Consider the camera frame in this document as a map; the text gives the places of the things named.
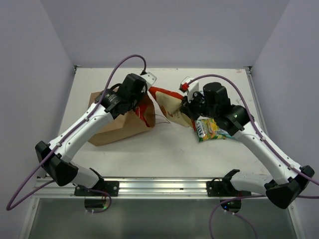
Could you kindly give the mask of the red orange snack bag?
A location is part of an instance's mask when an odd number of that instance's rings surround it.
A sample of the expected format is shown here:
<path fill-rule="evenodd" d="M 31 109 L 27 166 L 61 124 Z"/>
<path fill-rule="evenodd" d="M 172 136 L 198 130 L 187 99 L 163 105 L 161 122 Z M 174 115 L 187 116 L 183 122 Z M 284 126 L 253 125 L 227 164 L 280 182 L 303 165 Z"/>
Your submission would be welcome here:
<path fill-rule="evenodd" d="M 151 87 L 150 94 L 157 102 L 163 115 L 170 121 L 195 131 L 194 121 L 180 111 L 183 96 L 163 88 Z"/>

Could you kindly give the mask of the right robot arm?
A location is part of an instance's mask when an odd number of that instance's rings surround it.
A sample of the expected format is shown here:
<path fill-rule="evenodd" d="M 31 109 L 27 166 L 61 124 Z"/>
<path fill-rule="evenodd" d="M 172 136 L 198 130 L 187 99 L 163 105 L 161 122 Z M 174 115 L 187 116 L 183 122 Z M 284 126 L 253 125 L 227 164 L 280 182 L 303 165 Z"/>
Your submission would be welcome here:
<path fill-rule="evenodd" d="M 204 85 L 202 92 L 197 83 L 183 83 L 180 90 L 186 93 L 181 112 L 192 120 L 214 119 L 220 129 L 243 143 L 269 171 L 269 175 L 258 175 L 233 169 L 219 181 L 212 180 L 212 186 L 230 196 L 241 191 L 265 195 L 281 209 L 286 209 L 307 187 L 314 170 L 308 165 L 300 166 L 283 153 L 249 118 L 244 107 L 231 104 L 226 88 L 219 82 Z"/>

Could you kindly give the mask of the yellow green Fox's candy bag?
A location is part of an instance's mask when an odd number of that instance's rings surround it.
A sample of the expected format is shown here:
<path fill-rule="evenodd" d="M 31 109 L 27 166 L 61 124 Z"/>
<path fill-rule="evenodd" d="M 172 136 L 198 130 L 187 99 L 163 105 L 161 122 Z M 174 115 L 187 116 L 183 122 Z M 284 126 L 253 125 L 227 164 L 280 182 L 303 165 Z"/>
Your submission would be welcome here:
<path fill-rule="evenodd" d="M 214 119 L 198 119 L 194 122 L 199 142 L 214 139 L 234 139 L 227 131 L 221 129 Z"/>

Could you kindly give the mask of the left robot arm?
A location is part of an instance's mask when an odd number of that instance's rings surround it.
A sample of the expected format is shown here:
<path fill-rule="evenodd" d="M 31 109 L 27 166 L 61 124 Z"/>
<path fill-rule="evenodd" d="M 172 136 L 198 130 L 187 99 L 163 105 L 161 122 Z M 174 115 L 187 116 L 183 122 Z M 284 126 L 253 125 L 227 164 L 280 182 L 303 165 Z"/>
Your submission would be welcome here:
<path fill-rule="evenodd" d="M 128 74 L 122 83 L 104 89 L 86 112 L 59 137 L 40 141 L 35 151 L 41 167 L 62 187 L 69 183 L 96 196 L 105 191 L 103 177 L 92 168 L 72 162 L 79 149 L 102 127 L 136 108 L 156 81 L 151 73 Z"/>

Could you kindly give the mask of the red cassava chips bag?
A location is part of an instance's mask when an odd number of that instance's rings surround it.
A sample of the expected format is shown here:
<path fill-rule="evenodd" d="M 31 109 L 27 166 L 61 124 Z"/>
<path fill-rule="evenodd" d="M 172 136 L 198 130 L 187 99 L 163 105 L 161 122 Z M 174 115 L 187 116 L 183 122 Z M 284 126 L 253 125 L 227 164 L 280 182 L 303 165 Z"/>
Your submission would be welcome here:
<path fill-rule="evenodd" d="M 144 116 L 144 113 L 146 112 L 147 110 L 147 107 L 148 105 L 140 105 L 140 106 L 137 106 L 136 109 L 135 109 L 135 114 L 139 117 L 139 119 L 141 121 L 143 121 L 145 123 L 145 125 L 147 127 L 150 127 L 150 125 L 148 124 L 147 122 L 147 119 L 145 118 Z"/>

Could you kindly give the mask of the brown paper bag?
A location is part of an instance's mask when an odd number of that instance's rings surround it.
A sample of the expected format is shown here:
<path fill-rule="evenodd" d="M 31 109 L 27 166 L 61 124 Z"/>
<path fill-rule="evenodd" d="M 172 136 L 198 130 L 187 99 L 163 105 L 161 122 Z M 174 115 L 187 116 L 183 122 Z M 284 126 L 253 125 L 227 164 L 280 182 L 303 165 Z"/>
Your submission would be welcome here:
<path fill-rule="evenodd" d="M 150 127 L 147 127 L 139 119 L 135 114 L 135 110 L 129 111 L 124 115 L 119 115 L 111 123 L 102 127 L 88 142 L 94 146 L 102 146 L 153 129 L 156 125 L 156 113 L 154 103 L 149 95 L 144 96 L 138 106 L 140 105 L 148 105 L 144 116 Z"/>

